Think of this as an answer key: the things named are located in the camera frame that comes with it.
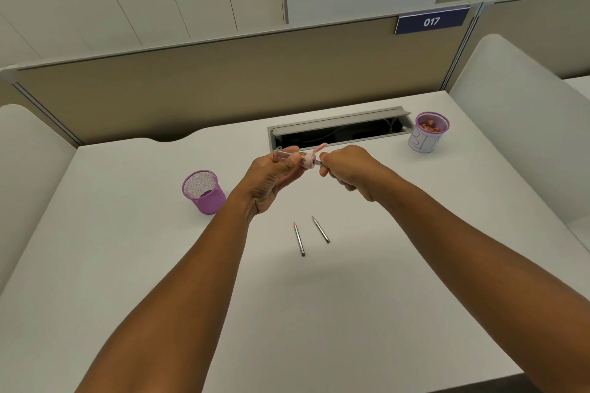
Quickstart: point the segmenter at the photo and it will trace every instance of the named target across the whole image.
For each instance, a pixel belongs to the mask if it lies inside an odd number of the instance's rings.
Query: forearm
[[[230,304],[252,205],[230,196],[198,241],[127,316],[79,393],[200,391]]]
[[[547,392],[590,388],[590,302],[391,170],[371,193],[534,382]]]

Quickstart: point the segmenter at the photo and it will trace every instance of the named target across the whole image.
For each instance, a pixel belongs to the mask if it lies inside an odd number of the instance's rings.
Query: purple mesh cup
[[[434,123],[432,124],[432,127],[439,128],[440,131],[431,132],[423,129],[420,125],[428,125],[428,120],[433,120]],[[416,126],[412,131],[412,135],[408,138],[409,147],[414,151],[422,152],[424,154],[432,152],[443,134],[448,131],[449,126],[450,123],[444,115],[436,112],[423,112],[422,114],[418,114],[416,116]]]
[[[203,214],[215,214],[225,202],[225,194],[219,186],[217,176],[208,169],[189,175],[182,182],[182,194]]]

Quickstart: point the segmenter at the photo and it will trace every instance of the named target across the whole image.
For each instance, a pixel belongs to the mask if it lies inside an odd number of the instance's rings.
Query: sign
[[[431,13],[410,14],[400,16],[395,34],[407,34],[439,30],[443,28],[460,27],[465,22],[469,7]]]

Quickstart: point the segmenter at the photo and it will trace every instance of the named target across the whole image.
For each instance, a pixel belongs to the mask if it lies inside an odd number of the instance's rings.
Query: person's left hand
[[[246,196],[252,202],[252,214],[267,211],[279,191],[299,179],[306,171],[299,166],[301,157],[298,146],[290,146],[283,151],[292,152],[288,160],[273,162],[273,154],[255,159],[246,175],[232,193]]]

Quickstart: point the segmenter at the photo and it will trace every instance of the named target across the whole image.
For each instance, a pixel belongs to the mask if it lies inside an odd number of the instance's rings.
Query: person's left arm
[[[299,152],[279,163],[271,156],[252,162],[197,242],[108,338],[77,393],[203,389],[250,221],[304,171]]]

